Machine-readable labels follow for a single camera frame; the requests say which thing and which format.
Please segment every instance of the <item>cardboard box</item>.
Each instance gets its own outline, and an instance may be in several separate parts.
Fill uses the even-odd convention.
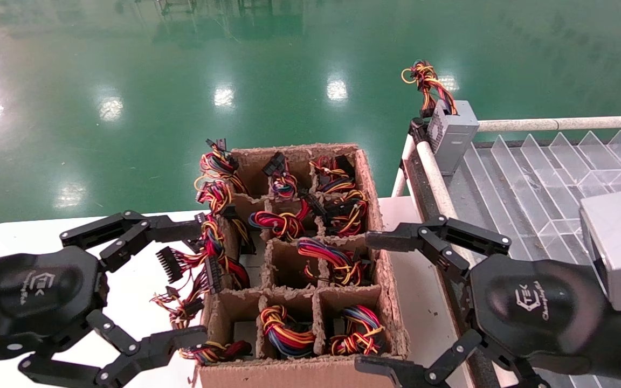
[[[291,174],[300,186],[310,187],[311,193],[323,203],[338,196],[317,192],[318,175],[310,166],[311,160],[321,156],[346,155],[354,165],[356,183],[369,201],[365,224],[370,230],[383,230],[375,184],[372,181],[365,152],[353,143],[313,144],[297,147],[234,149],[232,155],[239,162],[239,176],[251,191],[251,196],[234,194],[234,204],[241,219],[248,219],[253,211],[265,209],[297,211],[300,201],[280,202],[274,199],[271,179],[261,172],[276,152],[284,153]],[[304,226],[325,244],[347,250],[364,248],[364,235],[349,238],[328,235],[320,218],[308,218]],[[225,238],[232,231],[223,228]],[[329,268],[323,260],[300,256],[295,243],[271,238],[263,230],[254,236],[258,246],[255,255],[242,255],[240,262],[249,271],[251,289],[227,289],[205,298],[202,324],[207,326],[209,339],[220,343],[254,341],[253,356],[243,361],[197,366],[203,388],[292,388],[295,386],[322,386],[323,388],[391,388],[387,377],[358,373],[354,369],[355,356],[328,355],[328,339],[335,320],[344,307],[362,304],[378,315],[387,329],[384,357],[405,359],[409,354],[409,339],[399,309],[397,287],[386,251],[368,250],[375,261],[372,285],[366,287],[338,287],[322,278],[329,277]],[[236,257],[235,249],[227,245],[227,255]],[[306,263],[321,280],[309,280],[301,271]],[[283,304],[298,321],[312,323],[315,334],[314,353],[318,356],[301,359],[278,359],[278,351],[265,336],[259,313],[266,307]]]

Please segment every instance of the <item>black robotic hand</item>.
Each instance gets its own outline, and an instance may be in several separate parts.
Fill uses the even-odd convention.
[[[447,278],[468,289],[471,327],[429,368],[407,361],[361,356],[356,369],[390,376],[404,388],[446,387],[444,380],[473,351],[514,371],[518,387],[549,387],[533,368],[621,380],[621,311],[606,298],[594,269],[552,260],[507,256],[510,240],[443,216],[368,232],[365,243],[389,251],[418,250]],[[449,245],[488,257],[475,267]]]
[[[107,305],[107,272],[114,272],[151,241],[195,240],[200,222],[134,211],[114,214],[61,234],[61,251],[0,258],[0,359],[34,352],[19,364],[31,380],[70,388],[120,388],[141,371],[169,363],[182,347],[207,341],[202,326],[152,334],[136,341],[101,310]],[[100,260],[85,249],[114,241]],[[96,331],[120,352],[105,368],[54,361]]]

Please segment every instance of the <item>logo on robotic hand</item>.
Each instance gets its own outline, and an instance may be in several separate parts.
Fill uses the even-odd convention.
[[[52,285],[54,285],[54,278],[56,275],[49,272],[35,275],[36,272],[35,270],[30,271],[25,277],[23,287],[20,288],[20,305],[22,306],[27,302],[27,297],[30,293],[32,293],[33,296],[42,296],[45,295],[46,289],[50,289]]]
[[[517,304],[523,307],[526,311],[533,311],[537,307],[543,305],[543,320],[550,319],[548,312],[548,299],[545,297],[545,290],[541,287],[538,281],[533,282],[535,290],[530,289],[528,285],[519,285],[519,288],[514,290],[517,296]]]

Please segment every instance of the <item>green epoxy floor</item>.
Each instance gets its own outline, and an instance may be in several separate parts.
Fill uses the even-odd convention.
[[[419,58],[479,120],[621,115],[621,2],[195,4],[0,1],[0,223],[197,208],[206,137],[357,142],[387,196]]]

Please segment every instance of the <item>bundle of colorful wires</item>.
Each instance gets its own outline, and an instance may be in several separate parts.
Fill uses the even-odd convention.
[[[407,81],[404,77],[404,73],[411,71],[411,81]],[[433,66],[428,61],[416,61],[410,68],[405,68],[402,71],[402,81],[407,84],[416,83],[416,87],[421,93],[423,93],[423,107],[421,111],[432,111],[436,107],[436,101],[431,95],[431,89],[434,88],[438,92],[439,98],[443,99],[447,104],[450,112],[456,115],[457,108],[454,103],[452,93],[450,93],[438,79],[438,74],[434,70]]]
[[[237,174],[236,167],[231,164],[230,156],[231,153],[220,150],[217,145],[212,145],[212,152],[200,157],[200,171],[205,177],[227,180],[231,182],[237,192],[250,195],[251,193]]]
[[[353,260],[353,252],[343,251],[334,246],[325,245],[313,238],[306,237],[299,239],[296,243],[296,248],[300,255],[318,258],[330,263],[332,267],[330,268],[329,280],[331,282],[343,286],[357,286],[361,284],[365,268],[360,260]],[[318,278],[316,275],[313,275],[308,265],[304,268],[303,273],[310,279]]]
[[[274,214],[269,211],[257,211],[249,216],[249,224],[258,229],[270,229],[273,236],[291,241],[305,233],[303,220],[311,209],[305,200],[301,200],[301,210],[296,213]]]
[[[236,229],[237,235],[239,235],[240,241],[243,243],[242,245],[252,245],[251,235],[249,234],[248,229],[246,228],[246,224],[239,218],[230,219],[231,223],[234,224],[234,229]]]
[[[315,335],[311,330],[294,331],[287,320],[296,321],[287,314],[286,307],[268,307],[260,313],[260,319],[265,335],[284,356],[305,357],[313,353]]]
[[[241,290],[249,288],[251,286],[251,278],[249,278],[246,268],[224,253],[224,237],[222,237],[219,226],[212,214],[205,216],[205,221],[201,225],[201,230],[200,238],[196,242],[196,246],[199,250],[194,254],[183,253],[182,251],[171,248],[172,253],[179,262],[182,273],[200,267],[200,265],[205,263],[205,259],[214,256],[217,258],[219,265],[224,269],[224,273],[232,275],[235,289]]]
[[[310,165],[321,175],[328,177],[329,182],[320,184],[318,191],[330,194],[331,192],[343,192],[354,189],[356,184],[354,179],[347,172],[337,166],[337,161],[333,158],[322,156],[318,160],[311,161]]]
[[[229,185],[227,185],[227,183],[222,179],[215,179],[211,182],[205,182],[199,187],[200,181],[204,178],[207,177],[203,175],[202,177],[198,177],[198,179],[193,182],[195,190],[199,192],[197,201],[201,204],[209,202],[210,212],[212,214],[220,214],[222,213],[222,210],[224,210],[224,208],[232,202],[231,189],[229,189]]]
[[[365,212],[368,210],[368,201],[362,191],[352,190],[342,197],[330,201],[328,206],[339,206],[343,203],[353,202],[353,206],[348,214],[332,217],[330,223],[336,230],[334,234],[340,237],[357,235],[362,231],[362,223]]]
[[[384,326],[375,312],[357,304],[342,311],[346,322],[345,334],[330,338],[330,354],[348,356],[350,354],[380,354],[385,345]]]
[[[178,292],[183,290],[190,282],[193,283],[191,291],[187,297],[180,299]],[[157,303],[158,306],[169,312],[169,322],[173,329],[184,329],[188,327],[190,321],[197,314],[197,311],[191,312],[189,306],[195,303],[198,297],[202,297],[202,295],[209,292],[208,278],[205,275],[205,271],[201,271],[195,279],[191,272],[187,281],[176,291],[176,294],[163,293],[162,295],[155,295],[150,301]]]
[[[209,365],[234,361],[234,359],[248,356],[251,351],[252,346],[246,341],[236,341],[226,345],[207,341],[200,346],[182,349],[181,354],[183,358],[195,359],[200,365]]]
[[[279,199],[292,199],[298,190],[298,180],[289,172],[288,164],[284,160],[284,170],[275,170],[272,174],[272,192]]]

